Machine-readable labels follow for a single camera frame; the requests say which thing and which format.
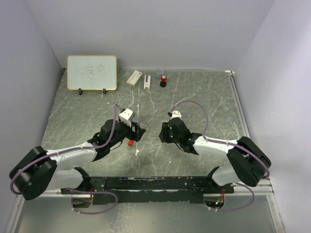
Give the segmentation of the red tagged key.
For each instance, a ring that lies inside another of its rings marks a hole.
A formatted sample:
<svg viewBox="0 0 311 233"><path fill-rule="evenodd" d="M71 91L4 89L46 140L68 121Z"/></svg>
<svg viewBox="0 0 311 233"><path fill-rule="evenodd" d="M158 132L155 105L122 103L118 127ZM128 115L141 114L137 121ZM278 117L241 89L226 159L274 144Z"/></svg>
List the red tagged key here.
<svg viewBox="0 0 311 233"><path fill-rule="evenodd" d="M134 144L134 140L130 140L129 142L128 142L128 146L133 146L133 144Z"/></svg>

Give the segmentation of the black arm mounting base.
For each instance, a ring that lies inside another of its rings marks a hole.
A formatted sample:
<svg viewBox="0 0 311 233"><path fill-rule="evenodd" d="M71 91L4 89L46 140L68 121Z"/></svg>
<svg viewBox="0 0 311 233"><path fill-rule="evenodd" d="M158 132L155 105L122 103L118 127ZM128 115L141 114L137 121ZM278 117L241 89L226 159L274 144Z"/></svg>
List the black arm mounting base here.
<svg viewBox="0 0 311 233"><path fill-rule="evenodd" d="M114 193L119 203L204 203L205 194L234 193L232 185L218 186L209 176L180 177L91 177L81 191Z"/></svg>

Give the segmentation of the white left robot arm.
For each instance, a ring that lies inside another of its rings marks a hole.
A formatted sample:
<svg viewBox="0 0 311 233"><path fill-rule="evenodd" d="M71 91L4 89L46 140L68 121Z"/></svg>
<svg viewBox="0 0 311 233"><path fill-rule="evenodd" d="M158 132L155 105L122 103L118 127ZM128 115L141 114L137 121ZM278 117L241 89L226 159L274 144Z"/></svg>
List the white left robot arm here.
<svg viewBox="0 0 311 233"><path fill-rule="evenodd" d="M26 200L53 189L74 189L84 194L91 190L91 177L82 165L104 158L124 139L138 142L145 132L136 122L128 126L121 120L109 119L81 145L60 150L34 147L10 172L11 191Z"/></svg>

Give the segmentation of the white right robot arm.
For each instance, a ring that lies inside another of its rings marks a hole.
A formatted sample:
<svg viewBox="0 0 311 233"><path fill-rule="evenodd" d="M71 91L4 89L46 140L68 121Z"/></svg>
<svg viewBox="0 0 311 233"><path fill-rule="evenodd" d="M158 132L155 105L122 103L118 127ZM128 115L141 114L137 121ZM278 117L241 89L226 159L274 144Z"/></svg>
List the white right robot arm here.
<svg viewBox="0 0 311 233"><path fill-rule="evenodd" d="M180 118L163 122L158 136L162 143L174 143L185 153L212 155L228 159L225 167L216 168L206 181L207 190L217 193L229 183L242 182L255 187L269 176L271 160L248 137L238 140L220 140L192 133Z"/></svg>

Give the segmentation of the white stapler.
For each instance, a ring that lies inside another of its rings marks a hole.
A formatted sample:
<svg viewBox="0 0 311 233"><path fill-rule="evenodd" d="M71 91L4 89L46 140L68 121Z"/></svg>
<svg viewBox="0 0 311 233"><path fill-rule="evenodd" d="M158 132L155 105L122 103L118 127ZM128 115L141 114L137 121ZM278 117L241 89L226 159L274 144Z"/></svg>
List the white stapler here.
<svg viewBox="0 0 311 233"><path fill-rule="evenodd" d="M149 90L151 85L151 76L145 75L144 77L144 90Z"/></svg>

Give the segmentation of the white and green carton box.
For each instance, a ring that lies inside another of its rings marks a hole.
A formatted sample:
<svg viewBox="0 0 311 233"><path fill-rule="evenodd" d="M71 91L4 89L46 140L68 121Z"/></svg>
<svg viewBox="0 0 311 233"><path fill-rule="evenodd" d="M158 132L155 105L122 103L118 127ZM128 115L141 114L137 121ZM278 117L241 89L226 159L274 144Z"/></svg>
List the white and green carton box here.
<svg viewBox="0 0 311 233"><path fill-rule="evenodd" d="M130 85L132 88L135 88L137 84L139 83L140 79L142 77L142 72L134 70L129 79L126 81L128 85Z"/></svg>

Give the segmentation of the red and black stamp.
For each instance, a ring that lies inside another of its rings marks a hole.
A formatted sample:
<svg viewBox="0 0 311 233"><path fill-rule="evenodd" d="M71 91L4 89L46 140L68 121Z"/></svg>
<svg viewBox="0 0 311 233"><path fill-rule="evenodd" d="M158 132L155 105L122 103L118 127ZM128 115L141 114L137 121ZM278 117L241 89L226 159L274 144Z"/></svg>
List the red and black stamp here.
<svg viewBox="0 0 311 233"><path fill-rule="evenodd" d="M167 76L166 75L162 75L160 78L160 87L166 87L167 85Z"/></svg>

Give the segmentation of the clear plastic cup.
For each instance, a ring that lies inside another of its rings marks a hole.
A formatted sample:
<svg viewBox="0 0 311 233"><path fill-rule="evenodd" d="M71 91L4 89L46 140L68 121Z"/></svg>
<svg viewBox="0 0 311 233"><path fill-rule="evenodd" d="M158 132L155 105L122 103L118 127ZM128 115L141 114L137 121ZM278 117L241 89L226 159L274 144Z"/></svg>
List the clear plastic cup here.
<svg viewBox="0 0 311 233"><path fill-rule="evenodd" d="M164 70L161 67L157 67L155 69L156 75L157 77L160 79L162 77L162 75L164 75Z"/></svg>

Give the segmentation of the small whiteboard with yellow frame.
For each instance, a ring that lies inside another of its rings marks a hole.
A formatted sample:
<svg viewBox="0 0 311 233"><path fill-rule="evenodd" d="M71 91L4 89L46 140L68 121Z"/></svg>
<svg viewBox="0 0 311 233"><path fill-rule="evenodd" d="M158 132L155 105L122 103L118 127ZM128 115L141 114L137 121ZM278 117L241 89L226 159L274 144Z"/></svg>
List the small whiteboard with yellow frame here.
<svg viewBox="0 0 311 233"><path fill-rule="evenodd" d="M117 89L117 58L114 55L68 55L66 70L70 91Z"/></svg>

